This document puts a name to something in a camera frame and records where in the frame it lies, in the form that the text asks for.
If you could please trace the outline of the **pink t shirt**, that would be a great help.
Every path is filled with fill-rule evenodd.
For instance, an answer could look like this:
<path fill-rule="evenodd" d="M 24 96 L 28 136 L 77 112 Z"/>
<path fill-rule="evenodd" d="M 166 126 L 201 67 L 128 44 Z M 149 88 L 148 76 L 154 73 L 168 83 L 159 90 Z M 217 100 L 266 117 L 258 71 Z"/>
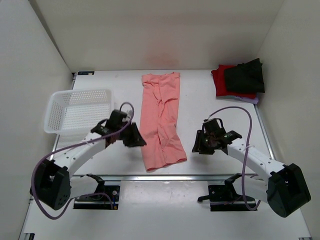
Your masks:
<path fill-rule="evenodd" d="M 180 73 L 145 74 L 139 131 L 146 145 L 141 148 L 146 171 L 187 160 L 177 134 Z"/>

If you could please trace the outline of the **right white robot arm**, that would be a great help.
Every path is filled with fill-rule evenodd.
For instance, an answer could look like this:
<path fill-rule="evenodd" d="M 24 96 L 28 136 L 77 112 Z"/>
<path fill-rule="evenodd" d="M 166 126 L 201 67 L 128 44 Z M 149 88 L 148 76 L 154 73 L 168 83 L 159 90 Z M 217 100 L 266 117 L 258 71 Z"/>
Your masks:
<path fill-rule="evenodd" d="M 192 152 L 213 155 L 215 151 L 240 161 L 255 176 L 236 173 L 223 184 L 209 185 L 208 195 L 200 196 L 197 201 L 209 200 L 211 210 L 243 211 L 246 206 L 253 208 L 253 201 L 261 201 L 278 216 L 286 218 L 311 200 L 299 166 L 286 165 L 247 145 L 239 133 L 227 132 L 220 118 L 205 119 L 196 133 Z"/>

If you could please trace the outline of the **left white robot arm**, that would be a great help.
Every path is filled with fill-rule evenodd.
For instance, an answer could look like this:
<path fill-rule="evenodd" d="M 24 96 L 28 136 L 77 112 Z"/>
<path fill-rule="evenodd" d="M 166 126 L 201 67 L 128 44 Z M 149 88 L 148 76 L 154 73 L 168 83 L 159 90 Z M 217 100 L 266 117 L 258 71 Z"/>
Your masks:
<path fill-rule="evenodd" d="M 56 159 L 40 160 L 33 170 L 30 193 L 42 212 L 43 205 L 57 211 L 65 209 L 72 199 L 88 196 L 93 199 L 106 197 L 101 177 L 87 173 L 74 177 L 76 171 L 88 160 L 104 151 L 117 140 L 128 148 L 143 147 L 147 143 L 133 122 L 134 111 L 113 110 L 108 119 L 94 126 L 81 142 L 58 149 Z"/>

